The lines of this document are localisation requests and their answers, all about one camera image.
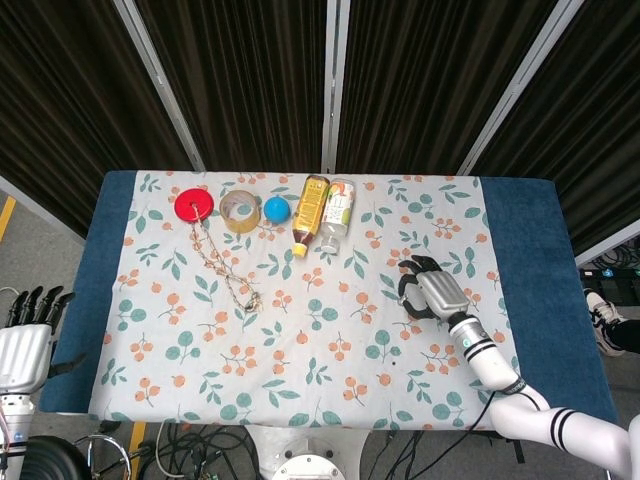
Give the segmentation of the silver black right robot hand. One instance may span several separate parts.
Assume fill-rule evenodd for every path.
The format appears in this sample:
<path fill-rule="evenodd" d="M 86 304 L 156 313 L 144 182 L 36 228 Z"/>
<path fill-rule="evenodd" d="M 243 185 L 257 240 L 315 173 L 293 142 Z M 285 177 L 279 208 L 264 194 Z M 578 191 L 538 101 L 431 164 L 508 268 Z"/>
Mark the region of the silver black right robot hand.
<path fill-rule="evenodd" d="M 408 270 L 398 283 L 398 304 L 412 318 L 455 324 L 468 317 L 468 298 L 453 276 L 434 258 L 412 255 L 398 266 Z"/>

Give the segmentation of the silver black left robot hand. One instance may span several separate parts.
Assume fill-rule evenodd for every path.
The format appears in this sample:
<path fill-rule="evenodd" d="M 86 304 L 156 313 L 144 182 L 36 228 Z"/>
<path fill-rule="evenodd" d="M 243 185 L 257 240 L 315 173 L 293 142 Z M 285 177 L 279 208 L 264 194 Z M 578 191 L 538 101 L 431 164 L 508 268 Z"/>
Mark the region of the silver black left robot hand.
<path fill-rule="evenodd" d="M 62 286 L 49 291 L 38 286 L 19 292 L 1 328 L 1 393 L 30 395 L 47 380 L 66 374 L 84 362 L 84 352 L 73 359 L 52 361 L 55 333 L 62 314 L 74 299 Z"/>

